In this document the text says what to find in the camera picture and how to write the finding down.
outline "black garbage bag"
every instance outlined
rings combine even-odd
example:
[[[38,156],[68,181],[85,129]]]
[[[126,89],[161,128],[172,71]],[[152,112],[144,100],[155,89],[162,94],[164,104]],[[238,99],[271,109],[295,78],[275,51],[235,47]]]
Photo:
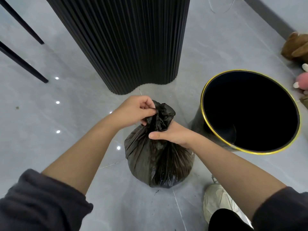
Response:
[[[175,111],[167,104],[154,101],[157,113],[146,119],[124,141],[125,156],[132,174],[150,187],[170,188],[190,173],[195,155],[178,144],[151,140],[152,131],[168,129]]]

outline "trash can opening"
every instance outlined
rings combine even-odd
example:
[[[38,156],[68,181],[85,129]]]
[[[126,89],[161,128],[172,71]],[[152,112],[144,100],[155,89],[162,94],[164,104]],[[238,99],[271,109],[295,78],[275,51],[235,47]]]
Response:
[[[291,95],[256,72],[233,70],[214,77],[201,103],[216,135],[242,150],[282,150],[299,131],[299,111]]]

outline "black pants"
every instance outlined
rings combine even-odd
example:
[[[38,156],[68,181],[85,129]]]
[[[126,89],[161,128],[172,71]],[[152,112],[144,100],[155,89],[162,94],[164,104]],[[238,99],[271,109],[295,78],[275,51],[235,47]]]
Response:
[[[233,211],[225,208],[221,208],[214,212],[210,219],[209,231],[217,230],[234,230],[251,231],[251,228]]]

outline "gold rim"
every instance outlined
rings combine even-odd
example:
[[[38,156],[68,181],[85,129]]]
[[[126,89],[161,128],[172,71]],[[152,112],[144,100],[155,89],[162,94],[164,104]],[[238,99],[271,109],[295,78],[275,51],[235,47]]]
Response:
[[[292,98],[294,104],[295,104],[295,107],[297,108],[297,111],[298,111],[298,120],[299,120],[299,127],[298,127],[298,130],[297,130],[297,133],[295,135],[295,137],[291,140],[290,143],[288,143],[286,146],[284,146],[283,148],[281,149],[278,149],[278,150],[275,150],[275,151],[271,151],[271,152],[255,152],[255,151],[248,151],[246,149],[242,149],[240,147],[236,147],[234,145],[232,145],[231,143],[227,142],[226,140],[224,140],[210,125],[209,121],[207,120],[206,116],[205,116],[205,113],[204,113],[204,108],[203,108],[203,95],[204,95],[204,92],[205,92],[205,89],[206,87],[209,85],[209,83],[214,79],[216,78],[217,76],[219,75],[222,75],[224,73],[227,73],[227,72],[231,72],[231,71],[248,71],[248,72],[253,72],[253,73],[257,73],[257,74],[260,74],[260,75],[263,75],[264,77],[267,77],[269,79],[271,79],[272,81],[276,82],[280,87],[282,87],[288,94],[289,96]],[[300,129],[301,129],[301,115],[300,115],[300,111],[299,111],[299,108],[298,108],[298,105],[294,99],[294,97],[291,95],[291,93],[284,87],[282,86],[279,82],[277,82],[275,79],[272,79],[271,77],[265,75],[265,74],[262,74],[260,72],[256,72],[256,71],[253,71],[253,70],[248,70],[248,69],[231,69],[231,70],[226,70],[224,72],[221,72],[217,75],[215,75],[214,77],[212,77],[207,83],[206,85],[204,86],[203,90],[202,90],[202,93],[201,93],[201,100],[200,100],[200,106],[201,106],[201,112],[202,112],[202,115],[203,115],[203,118],[206,122],[206,124],[208,125],[208,127],[211,129],[211,131],[221,140],[223,141],[225,144],[229,145],[230,147],[232,147],[233,149],[236,149],[236,150],[239,150],[239,151],[243,151],[243,152],[246,152],[246,153],[250,153],[250,154],[255,154],[255,155],[270,155],[270,154],[275,154],[277,152],[280,152],[280,151],[283,151],[285,150],[286,148],[288,148],[295,140],[296,138],[298,137],[298,134],[300,132]]]

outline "hand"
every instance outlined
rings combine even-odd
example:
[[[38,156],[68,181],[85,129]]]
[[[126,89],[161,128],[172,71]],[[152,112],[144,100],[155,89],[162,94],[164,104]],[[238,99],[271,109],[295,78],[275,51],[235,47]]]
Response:
[[[155,105],[150,97],[146,95],[134,95],[125,100],[109,116],[115,121],[114,124],[122,129],[131,126],[138,121],[141,121],[143,125],[146,125],[147,123],[143,119],[155,114]]]
[[[151,132],[149,138],[152,140],[168,140],[181,145],[185,148],[191,148],[190,143],[196,133],[181,126],[174,120],[171,121],[168,129],[163,132]]]

